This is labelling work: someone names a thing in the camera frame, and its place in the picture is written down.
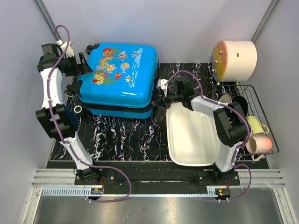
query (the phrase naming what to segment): white tray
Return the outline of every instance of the white tray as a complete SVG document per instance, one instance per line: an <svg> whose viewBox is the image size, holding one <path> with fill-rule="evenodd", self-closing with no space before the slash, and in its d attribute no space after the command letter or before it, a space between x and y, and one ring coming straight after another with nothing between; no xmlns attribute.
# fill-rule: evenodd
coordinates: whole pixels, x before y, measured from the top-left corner
<svg viewBox="0 0 299 224"><path fill-rule="evenodd" d="M216 162L221 142L214 118L190 111L182 103L166 111L167 140L172 161L183 166L209 166Z"/></svg>

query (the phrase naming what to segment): black wire rack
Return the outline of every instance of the black wire rack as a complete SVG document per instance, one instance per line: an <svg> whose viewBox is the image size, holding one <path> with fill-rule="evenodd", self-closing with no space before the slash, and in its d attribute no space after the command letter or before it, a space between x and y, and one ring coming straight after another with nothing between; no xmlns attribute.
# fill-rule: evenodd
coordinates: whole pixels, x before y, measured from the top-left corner
<svg viewBox="0 0 299 224"><path fill-rule="evenodd" d="M256 93L255 88L252 85L242 85L242 84L217 84L213 86L212 89L212 99L219 101L220 98L224 94L229 94L231 98L236 96L243 96L248 103L248 114L247 116L255 116L261 124L265 124L268 129L269 133L265 135L268 136L272 140L272 150L263 153L264 155L276 154L279 152L279 147L277 145L275 136L273 134L271 125L267 119L265 111L262 107L261 101ZM247 151L246 147L240 149L238 154L238 160L252 160L252 155L260 155L260 154L251 154Z"/></svg>

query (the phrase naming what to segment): white wall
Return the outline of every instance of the white wall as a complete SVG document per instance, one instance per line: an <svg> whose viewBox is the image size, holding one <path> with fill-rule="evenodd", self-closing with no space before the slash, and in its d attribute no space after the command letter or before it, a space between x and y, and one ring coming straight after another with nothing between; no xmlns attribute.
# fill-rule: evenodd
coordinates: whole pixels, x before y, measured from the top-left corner
<svg viewBox="0 0 299 224"><path fill-rule="evenodd" d="M210 62L221 39L250 40L271 0L43 0L76 52L99 42L150 44L160 62Z"/></svg>
<svg viewBox="0 0 299 224"><path fill-rule="evenodd" d="M54 38L32 0L0 6L0 222L15 224L50 139L35 118L43 101L36 66Z"/></svg>
<svg viewBox="0 0 299 224"><path fill-rule="evenodd" d="M278 141L271 156L280 168L299 219L299 1L282 0L256 42L255 86Z"/></svg>

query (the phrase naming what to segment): suitcase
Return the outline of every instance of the suitcase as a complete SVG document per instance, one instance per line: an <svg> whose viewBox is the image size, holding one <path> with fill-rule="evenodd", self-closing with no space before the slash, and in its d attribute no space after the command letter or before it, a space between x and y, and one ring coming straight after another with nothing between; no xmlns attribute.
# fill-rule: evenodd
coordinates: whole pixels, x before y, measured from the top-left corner
<svg viewBox="0 0 299 224"><path fill-rule="evenodd" d="M156 50L147 45L101 43L89 53L87 64L94 72L78 78L82 106L94 115L149 117L159 68Z"/></svg>

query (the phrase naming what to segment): marble surface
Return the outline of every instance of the marble surface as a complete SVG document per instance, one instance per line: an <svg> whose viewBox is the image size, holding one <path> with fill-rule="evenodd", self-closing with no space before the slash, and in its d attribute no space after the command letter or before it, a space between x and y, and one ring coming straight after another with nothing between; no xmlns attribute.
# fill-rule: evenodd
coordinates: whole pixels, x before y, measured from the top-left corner
<svg viewBox="0 0 299 224"><path fill-rule="evenodd" d="M211 97L215 84L209 63L167 63L160 65L160 78L169 78L178 70L187 70L200 79L204 94ZM73 110L78 98L69 98ZM155 107L148 119L126 119L87 114L78 119L78 135L95 161L168 161L166 109ZM72 160L59 143L55 143L52 161Z"/></svg>

